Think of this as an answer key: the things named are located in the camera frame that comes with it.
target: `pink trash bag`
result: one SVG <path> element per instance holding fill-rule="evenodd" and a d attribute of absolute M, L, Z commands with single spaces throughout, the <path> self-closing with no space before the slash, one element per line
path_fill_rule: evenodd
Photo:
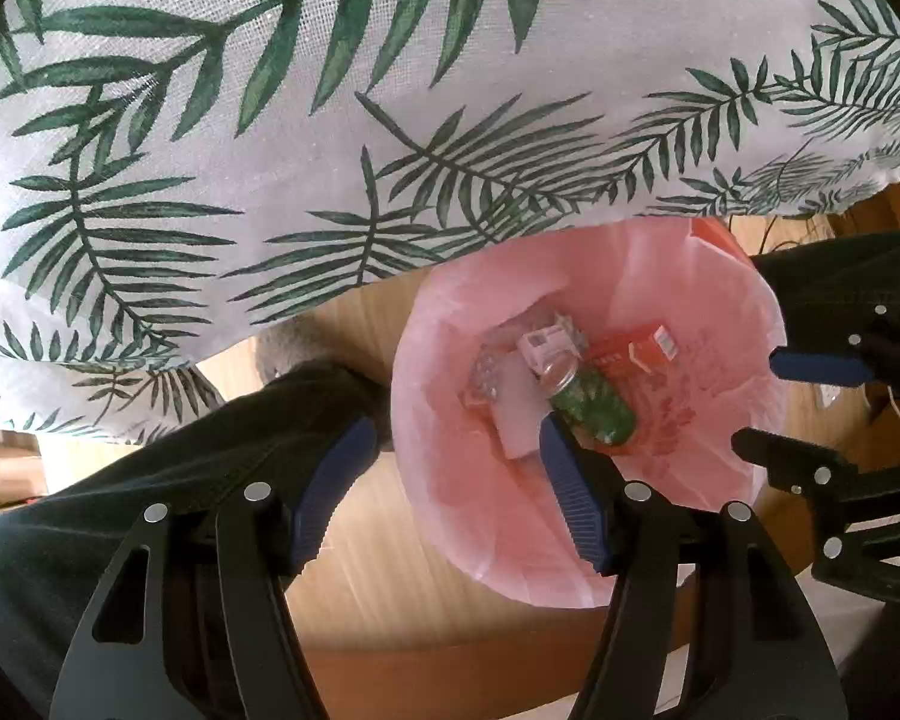
<path fill-rule="evenodd" d="M 504 242 L 434 269 L 394 363 L 392 422 L 423 532 L 454 565 L 514 600 L 587 608 L 614 579 L 577 556 L 538 458 L 508 461 L 492 425 L 461 403 L 480 337 L 546 298 L 588 338 L 665 322 L 679 354 L 621 386 L 639 439 L 626 479 L 676 504 L 754 502 L 765 475 L 740 461 L 743 427 L 778 432 L 786 386 L 768 355 L 785 343 L 773 292 L 715 220 L 635 218 Z"/>

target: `pants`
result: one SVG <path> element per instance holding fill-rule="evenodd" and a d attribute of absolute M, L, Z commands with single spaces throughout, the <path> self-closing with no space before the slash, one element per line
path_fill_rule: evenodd
<path fill-rule="evenodd" d="M 900 307 L 900 233 L 822 242 L 754 259 L 788 334 L 826 350 L 845 344 L 874 305 Z M 264 461 L 315 458 L 379 386 L 342 367 L 308 364 L 232 401 L 62 493 L 0 516 L 0 668 L 47 717 L 70 639 L 98 578 L 146 506 L 213 506 Z"/>

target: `blue rubber grip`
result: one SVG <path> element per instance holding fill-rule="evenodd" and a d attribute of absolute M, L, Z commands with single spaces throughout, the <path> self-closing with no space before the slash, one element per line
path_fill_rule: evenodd
<path fill-rule="evenodd" d="M 377 432 L 373 421 L 362 416 L 320 461 L 293 517 L 290 560 L 296 571 L 317 557 L 334 509 L 376 459 Z"/>
<path fill-rule="evenodd" d="M 780 346 L 770 354 L 770 370 L 778 379 L 856 388 L 874 381 L 874 372 L 859 357 L 804 354 Z"/>
<path fill-rule="evenodd" d="M 600 573 L 610 563 L 611 551 L 605 540 L 604 508 L 594 496 L 577 466 L 575 449 L 567 446 L 553 416 L 540 425 L 540 458 L 557 495 L 577 554 L 591 562 Z"/>

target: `green can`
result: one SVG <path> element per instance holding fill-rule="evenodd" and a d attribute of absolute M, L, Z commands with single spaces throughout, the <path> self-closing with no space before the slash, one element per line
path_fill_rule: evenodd
<path fill-rule="evenodd" d="M 619 446 L 634 435 L 634 410 L 600 370 L 572 353 L 548 362 L 540 384 L 550 404 L 598 442 Z"/>

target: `dark trousers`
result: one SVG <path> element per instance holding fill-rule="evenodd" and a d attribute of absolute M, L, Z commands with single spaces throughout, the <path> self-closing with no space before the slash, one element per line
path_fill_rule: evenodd
<path fill-rule="evenodd" d="M 755 258 L 788 334 L 821 350 L 845 344 L 874 305 L 900 307 L 900 233 L 807 245 Z M 39 503 L 0 516 L 0 668 L 40 717 L 101 573 L 140 512 L 212 507 L 274 457 L 322 454 L 379 386 L 309 364 L 232 401 Z"/>

